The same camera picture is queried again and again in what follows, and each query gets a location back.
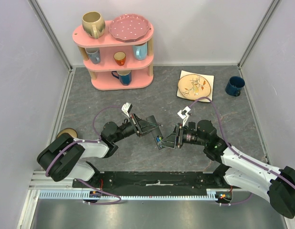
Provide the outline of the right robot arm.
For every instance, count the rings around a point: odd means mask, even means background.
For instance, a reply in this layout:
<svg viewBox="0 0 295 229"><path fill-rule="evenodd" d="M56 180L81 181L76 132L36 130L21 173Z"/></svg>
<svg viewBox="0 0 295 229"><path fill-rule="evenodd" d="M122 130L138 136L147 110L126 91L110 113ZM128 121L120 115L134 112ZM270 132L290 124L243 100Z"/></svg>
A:
<svg viewBox="0 0 295 229"><path fill-rule="evenodd" d="M268 201L282 216L295 217L295 170L263 163L227 144L217 135L211 121L177 124L166 138L157 137L156 143L168 148L180 148L184 144L203 146L206 156L222 165L223 171L213 175L217 187L230 185L245 189Z"/></svg>

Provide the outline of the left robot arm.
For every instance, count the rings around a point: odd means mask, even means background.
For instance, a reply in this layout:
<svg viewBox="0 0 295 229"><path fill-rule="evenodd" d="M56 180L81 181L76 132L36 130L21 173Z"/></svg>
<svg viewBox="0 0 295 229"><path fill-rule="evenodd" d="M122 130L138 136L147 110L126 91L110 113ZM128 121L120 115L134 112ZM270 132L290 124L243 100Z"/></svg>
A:
<svg viewBox="0 0 295 229"><path fill-rule="evenodd" d="M156 143L163 140L153 115L144 120L131 114L120 126L115 122L107 122L101 132L101 140L84 140L73 138L68 133L61 134L37 156L37 163L46 171L46 176L55 182L67 177L79 178L88 187L96 187L99 183L97 169L87 162L79 161L89 157L109 158L118 149L116 142L131 135L142 137L149 133Z"/></svg>

